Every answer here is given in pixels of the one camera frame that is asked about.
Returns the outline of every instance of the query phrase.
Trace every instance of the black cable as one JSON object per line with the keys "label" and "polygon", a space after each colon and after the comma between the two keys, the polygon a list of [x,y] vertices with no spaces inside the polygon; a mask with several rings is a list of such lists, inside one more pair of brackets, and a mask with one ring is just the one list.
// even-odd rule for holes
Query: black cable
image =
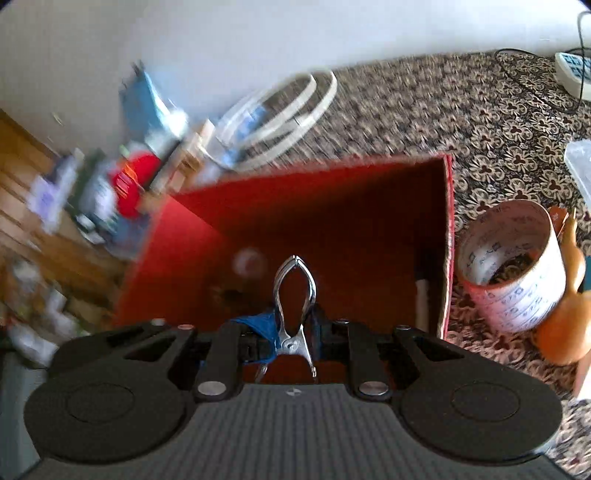
{"label": "black cable", "polygon": [[532,95],[534,95],[538,100],[544,102],[551,109],[553,109],[557,112],[560,112],[560,113],[566,113],[567,115],[570,115],[571,113],[575,113],[579,109],[579,107],[581,106],[581,103],[583,103],[583,86],[584,86],[584,82],[585,82],[585,50],[591,51],[591,48],[585,47],[585,45],[583,44],[583,33],[581,31],[581,20],[583,19],[583,17],[585,15],[589,15],[589,14],[591,14],[591,11],[585,10],[584,12],[581,12],[577,16],[577,30],[579,31],[580,47],[571,48],[570,50],[567,50],[565,52],[565,53],[572,53],[574,51],[580,51],[580,56],[583,59],[583,74],[581,75],[581,90],[579,91],[579,99],[578,99],[577,103],[574,105],[574,107],[572,107],[570,109],[564,109],[564,108],[556,105],[555,103],[549,102],[545,98],[542,98],[541,96],[539,96],[536,93],[536,91],[534,91],[533,89],[527,87],[526,85],[523,85],[516,77],[513,77],[513,75],[511,75],[507,71],[507,69],[503,65],[503,62],[501,61],[501,53],[503,53],[503,52],[513,51],[513,52],[525,53],[525,54],[531,55],[533,57],[542,57],[541,55],[536,55],[535,53],[532,53],[527,50],[521,50],[520,48],[500,48],[499,50],[497,50],[494,53],[494,58],[495,58],[496,62],[499,64],[499,67],[501,67],[501,70],[505,75],[507,75],[511,80],[513,80],[521,88],[523,88],[524,90],[526,90],[526,91],[530,92]]}

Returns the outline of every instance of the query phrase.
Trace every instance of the orange gourd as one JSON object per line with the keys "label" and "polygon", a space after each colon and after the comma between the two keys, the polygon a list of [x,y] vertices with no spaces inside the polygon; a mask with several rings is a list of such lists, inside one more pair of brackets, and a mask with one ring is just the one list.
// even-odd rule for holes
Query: orange gourd
{"label": "orange gourd", "polygon": [[585,258],[577,247],[574,210],[564,224],[560,252],[566,271],[564,296],[537,329],[537,345],[557,365],[579,361],[591,349],[591,290],[578,293],[585,275]]}

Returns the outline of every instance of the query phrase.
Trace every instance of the red object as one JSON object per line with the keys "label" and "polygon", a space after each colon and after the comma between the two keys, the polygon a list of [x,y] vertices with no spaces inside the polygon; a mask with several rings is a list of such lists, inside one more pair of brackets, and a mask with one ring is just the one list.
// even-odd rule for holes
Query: red object
{"label": "red object", "polygon": [[152,179],[160,159],[151,152],[141,151],[131,154],[121,170],[111,178],[117,194],[117,210],[126,218],[137,217],[138,204],[145,184]]}
{"label": "red object", "polygon": [[[228,181],[169,199],[126,279],[115,322],[163,317],[215,330],[230,313],[212,292],[237,281],[232,258],[253,247],[268,264],[255,285],[266,301],[275,271],[297,254],[329,318],[389,332],[414,323],[415,257],[428,252],[430,331],[443,336],[453,275],[451,157],[360,162]],[[281,290],[288,326],[299,319],[305,291],[302,276],[288,275]]]}

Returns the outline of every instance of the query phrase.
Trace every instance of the floral patterned fabric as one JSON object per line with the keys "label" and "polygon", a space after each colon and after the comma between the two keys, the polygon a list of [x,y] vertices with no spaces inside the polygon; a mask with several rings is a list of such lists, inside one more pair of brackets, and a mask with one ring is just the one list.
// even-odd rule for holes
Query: floral patterned fabric
{"label": "floral patterned fabric", "polygon": [[[539,97],[573,106],[575,99],[554,80],[552,60],[508,54],[501,61]],[[329,110],[266,168],[351,155],[451,152],[456,236],[492,205],[530,199],[544,207],[576,206],[579,245],[591,255],[591,215],[563,161],[569,141],[591,138],[590,106],[570,115],[551,109],[509,79],[491,53],[383,61],[335,73],[339,90]],[[591,403],[572,399],[574,365],[548,364],[530,333],[492,332],[457,281],[447,340],[550,384],[562,400],[563,422],[549,455],[576,478],[591,473]]]}

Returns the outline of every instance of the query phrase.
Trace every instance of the circular cover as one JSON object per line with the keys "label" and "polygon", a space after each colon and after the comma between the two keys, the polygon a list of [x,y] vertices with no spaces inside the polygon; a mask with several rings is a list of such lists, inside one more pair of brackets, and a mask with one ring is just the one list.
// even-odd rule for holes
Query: circular cover
{"label": "circular cover", "polygon": [[178,389],[149,363],[105,362],[62,374],[33,392],[25,423],[42,455],[110,463],[167,440],[184,415]]}
{"label": "circular cover", "polygon": [[454,362],[420,377],[401,399],[402,416],[421,440],[454,457],[487,463],[547,449],[562,417],[550,388],[499,365],[487,372],[482,365]]}

